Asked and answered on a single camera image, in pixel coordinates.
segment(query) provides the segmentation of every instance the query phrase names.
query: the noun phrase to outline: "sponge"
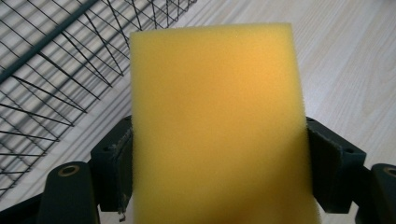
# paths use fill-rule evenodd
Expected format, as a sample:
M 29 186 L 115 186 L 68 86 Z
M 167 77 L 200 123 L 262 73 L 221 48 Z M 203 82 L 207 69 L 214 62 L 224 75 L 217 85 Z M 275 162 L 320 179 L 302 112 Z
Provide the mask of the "sponge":
M 131 35 L 134 223 L 318 223 L 289 24 Z

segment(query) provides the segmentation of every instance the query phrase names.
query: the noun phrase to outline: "table surface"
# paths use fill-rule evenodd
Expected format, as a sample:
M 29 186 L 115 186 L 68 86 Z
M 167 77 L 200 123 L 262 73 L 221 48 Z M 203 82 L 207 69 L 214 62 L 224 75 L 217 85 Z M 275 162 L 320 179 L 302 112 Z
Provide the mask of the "table surface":
M 177 27 L 292 24 L 305 113 L 367 152 L 365 165 L 396 164 L 396 1 L 198 1 Z M 322 214 L 322 223 L 355 223 Z

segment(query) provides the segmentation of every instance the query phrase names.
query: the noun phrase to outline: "screw hole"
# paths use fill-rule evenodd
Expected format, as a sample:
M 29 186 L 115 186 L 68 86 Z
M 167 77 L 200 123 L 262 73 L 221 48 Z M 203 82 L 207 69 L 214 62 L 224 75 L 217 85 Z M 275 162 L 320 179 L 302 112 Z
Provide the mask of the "screw hole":
M 355 151 L 352 148 L 346 148 L 345 152 L 346 153 L 354 153 Z
M 385 172 L 388 173 L 388 175 L 393 175 L 396 177 L 396 169 L 392 167 L 385 167 L 384 168 Z
M 73 174 L 77 173 L 78 170 L 79 170 L 79 166 L 77 166 L 77 165 L 69 165 L 69 166 L 66 166 L 66 167 L 62 168 L 58 172 L 58 175 L 59 176 L 70 176 L 70 175 L 73 175 Z

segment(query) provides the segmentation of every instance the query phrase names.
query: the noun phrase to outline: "wire mesh basket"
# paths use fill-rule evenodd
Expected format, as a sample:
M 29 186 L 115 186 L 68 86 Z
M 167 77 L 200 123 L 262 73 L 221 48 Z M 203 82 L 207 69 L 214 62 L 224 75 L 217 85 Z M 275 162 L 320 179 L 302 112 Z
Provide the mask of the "wire mesh basket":
M 129 76 L 128 34 L 167 28 L 194 2 L 1 2 L 0 201 Z

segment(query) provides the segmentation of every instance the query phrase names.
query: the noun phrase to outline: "metal wire grid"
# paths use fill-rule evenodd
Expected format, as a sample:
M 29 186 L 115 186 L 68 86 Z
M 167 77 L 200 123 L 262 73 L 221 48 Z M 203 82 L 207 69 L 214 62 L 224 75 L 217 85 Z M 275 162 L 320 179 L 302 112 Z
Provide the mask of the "metal wire grid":
M 128 34 L 169 27 L 194 2 L 1 2 L 0 200 L 129 76 Z

